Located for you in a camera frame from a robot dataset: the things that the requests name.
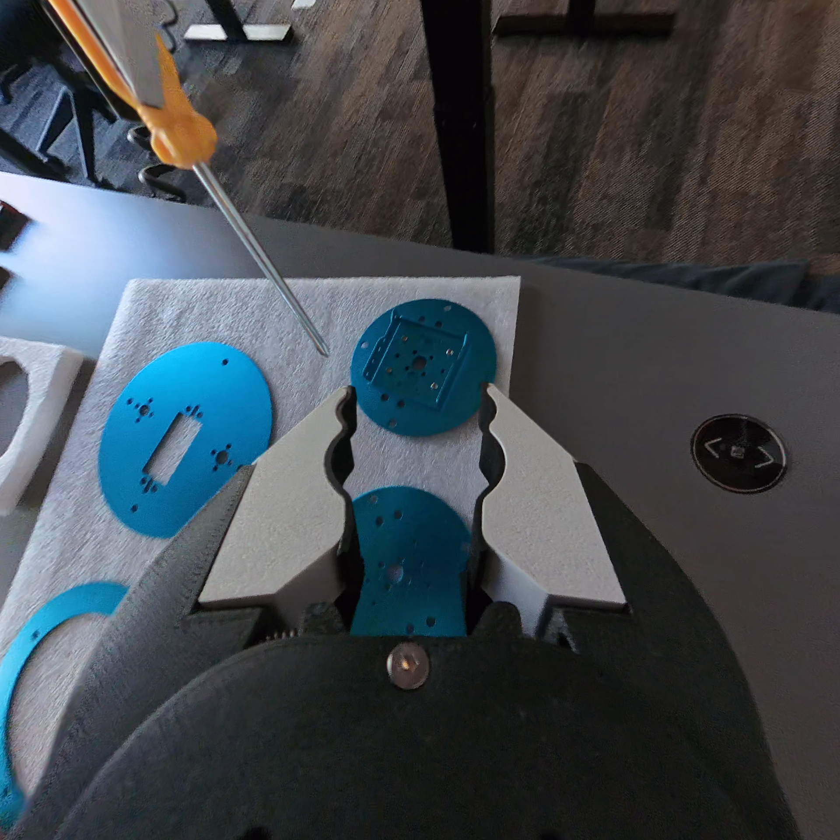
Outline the plain blue perforated disc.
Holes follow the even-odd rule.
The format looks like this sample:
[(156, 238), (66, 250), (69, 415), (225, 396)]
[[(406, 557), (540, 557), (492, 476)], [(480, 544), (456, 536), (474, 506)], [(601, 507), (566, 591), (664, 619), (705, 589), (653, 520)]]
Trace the plain blue perforated disc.
[(469, 531), (434, 494), (409, 486), (353, 500), (364, 582), (350, 633), (464, 637)]

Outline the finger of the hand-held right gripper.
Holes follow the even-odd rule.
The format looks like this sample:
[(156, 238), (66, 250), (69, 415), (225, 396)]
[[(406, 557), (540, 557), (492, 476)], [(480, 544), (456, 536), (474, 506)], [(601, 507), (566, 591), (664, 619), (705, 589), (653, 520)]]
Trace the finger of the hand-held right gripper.
[(75, 39), (98, 76), (133, 109), (163, 109), (165, 94), (151, 3), (75, 1)]

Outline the blue disc with square bracket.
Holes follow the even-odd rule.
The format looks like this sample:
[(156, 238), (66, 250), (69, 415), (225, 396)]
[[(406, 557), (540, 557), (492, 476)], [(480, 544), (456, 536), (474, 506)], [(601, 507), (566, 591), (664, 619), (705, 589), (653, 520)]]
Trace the blue disc with square bracket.
[(400, 303), (360, 336), (350, 383), (362, 412), (385, 431), (409, 437), (445, 433), (480, 407), (497, 373), (487, 325), (444, 299)]

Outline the grey desk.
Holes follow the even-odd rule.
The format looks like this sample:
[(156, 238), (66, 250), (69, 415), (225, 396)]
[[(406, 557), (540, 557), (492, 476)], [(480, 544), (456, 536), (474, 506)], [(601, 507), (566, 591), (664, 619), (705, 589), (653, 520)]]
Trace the grey desk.
[[(757, 702), (803, 837), (838, 838), (838, 317), (252, 217), (292, 278), (520, 275), (511, 398), (688, 573)], [(695, 466), (721, 414), (781, 436), (782, 481)]]

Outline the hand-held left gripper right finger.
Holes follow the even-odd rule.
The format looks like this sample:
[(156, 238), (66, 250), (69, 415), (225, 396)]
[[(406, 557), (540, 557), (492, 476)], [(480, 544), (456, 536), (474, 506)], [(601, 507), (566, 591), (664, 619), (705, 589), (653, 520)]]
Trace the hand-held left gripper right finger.
[(493, 384), (479, 410), (476, 585), (540, 636), (556, 607), (619, 613), (618, 580), (573, 456)]

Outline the black vertical post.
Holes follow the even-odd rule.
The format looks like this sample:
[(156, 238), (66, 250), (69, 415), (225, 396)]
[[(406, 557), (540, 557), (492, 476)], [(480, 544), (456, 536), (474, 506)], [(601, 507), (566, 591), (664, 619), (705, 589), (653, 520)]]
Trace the black vertical post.
[(421, 1), (455, 249), (495, 249), (495, 93), (489, 1)]

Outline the round black desk button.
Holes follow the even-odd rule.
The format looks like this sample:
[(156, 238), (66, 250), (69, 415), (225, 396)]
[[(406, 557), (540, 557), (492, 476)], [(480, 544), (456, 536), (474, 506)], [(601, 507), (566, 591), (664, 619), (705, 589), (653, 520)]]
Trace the round black desk button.
[(766, 423), (743, 414), (708, 418), (694, 431), (689, 447), (699, 472), (733, 494), (770, 490), (782, 481), (789, 466), (781, 436)]

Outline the black office stool chair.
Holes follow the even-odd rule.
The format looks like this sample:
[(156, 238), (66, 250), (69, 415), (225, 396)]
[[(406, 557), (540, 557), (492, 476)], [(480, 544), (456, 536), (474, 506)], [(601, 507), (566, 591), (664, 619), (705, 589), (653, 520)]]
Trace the black office stool chair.
[(1, 99), (12, 100), (12, 86), (36, 65), (51, 67), (61, 84), (60, 94), (42, 130), (34, 150), (11, 133), (1, 130), (2, 159), (29, 175), (66, 182), (67, 168), (51, 153), (51, 147), (73, 124), (77, 146), (87, 180), (95, 186), (110, 188), (100, 181), (96, 171), (95, 112), (108, 123), (118, 118), (136, 121), (131, 108), (119, 104), (101, 74), (69, 29), (61, 23), (47, 2), (1, 2)]

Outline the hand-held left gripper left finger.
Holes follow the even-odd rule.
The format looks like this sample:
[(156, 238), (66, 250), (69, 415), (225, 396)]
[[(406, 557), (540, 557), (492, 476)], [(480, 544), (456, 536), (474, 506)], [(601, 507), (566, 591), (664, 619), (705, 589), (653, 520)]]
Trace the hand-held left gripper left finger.
[(202, 607), (303, 617), (326, 602), (353, 616), (360, 544), (343, 484), (354, 468), (355, 430), (356, 394), (344, 385), (257, 458), (198, 597)]

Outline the blue disc with rectangular slot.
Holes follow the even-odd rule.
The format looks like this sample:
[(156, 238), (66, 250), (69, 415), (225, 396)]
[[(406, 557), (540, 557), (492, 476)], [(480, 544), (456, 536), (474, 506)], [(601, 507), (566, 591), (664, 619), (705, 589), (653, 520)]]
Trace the blue disc with rectangular slot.
[[(198, 423), (168, 480), (150, 462), (179, 418)], [(147, 364), (119, 394), (101, 434), (102, 495), (126, 527), (174, 537), (242, 466), (268, 448), (268, 384), (245, 353), (224, 343), (189, 343)]]

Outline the white foam frame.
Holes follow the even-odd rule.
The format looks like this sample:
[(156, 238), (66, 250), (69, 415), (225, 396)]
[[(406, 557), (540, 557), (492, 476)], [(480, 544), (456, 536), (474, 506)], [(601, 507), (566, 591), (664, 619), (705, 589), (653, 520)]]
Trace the white foam frame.
[(77, 378), (84, 357), (67, 346), (1, 338), (1, 362), (15, 362), (27, 377), (27, 401), (1, 457), (1, 515), (17, 506), (32, 479)]

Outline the yellow handled screwdriver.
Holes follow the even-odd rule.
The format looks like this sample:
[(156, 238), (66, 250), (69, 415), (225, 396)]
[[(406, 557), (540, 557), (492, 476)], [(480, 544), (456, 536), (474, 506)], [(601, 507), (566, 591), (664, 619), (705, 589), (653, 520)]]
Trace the yellow handled screwdriver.
[[(78, 32), (78, 20), (74, 11), (74, 2), (50, 1), (49, 6), (75, 37)], [(162, 163), (181, 170), (193, 170), (195, 172), (198, 180), (203, 184), (210, 197), (213, 198), (218, 209), (225, 216), (256, 264), (261, 268), (264, 275), (275, 284), (279, 294), (289, 309), (292, 310), (317, 351), (321, 356), (327, 358), (329, 348), (324, 338), (214, 174), (210, 163), (217, 147), (215, 128), (190, 103), (182, 88), (174, 58), (165, 47), (156, 23), (155, 27), (165, 106), (163, 109), (146, 107), (138, 109), (131, 107), (131, 109), (137, 112), (143, 124), (150, 131), (152, 149)]]

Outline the small dark box red mark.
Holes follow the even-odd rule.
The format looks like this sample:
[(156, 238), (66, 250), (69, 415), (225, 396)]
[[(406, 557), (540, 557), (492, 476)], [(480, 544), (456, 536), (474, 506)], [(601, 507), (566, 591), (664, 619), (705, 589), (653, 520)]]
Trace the small dark box red mark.
[(12, 204), (1, 200), (0, 213), (0, 248), (1, 253), (6, 253), (14, 247), (18, 237), (24, 232), (29, 224), (29, 217), (16, 209)]

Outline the black desk leg with foot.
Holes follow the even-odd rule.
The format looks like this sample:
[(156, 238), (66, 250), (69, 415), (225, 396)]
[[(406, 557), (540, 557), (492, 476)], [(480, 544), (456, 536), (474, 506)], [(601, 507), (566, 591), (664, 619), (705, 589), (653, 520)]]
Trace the black desk leg with foot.
[(562, 14), (503, 14), (493, 26), (498, 38), (655, 39), (671, 35), (676, 13), (599, 13), (596, 1), (569, 1)]

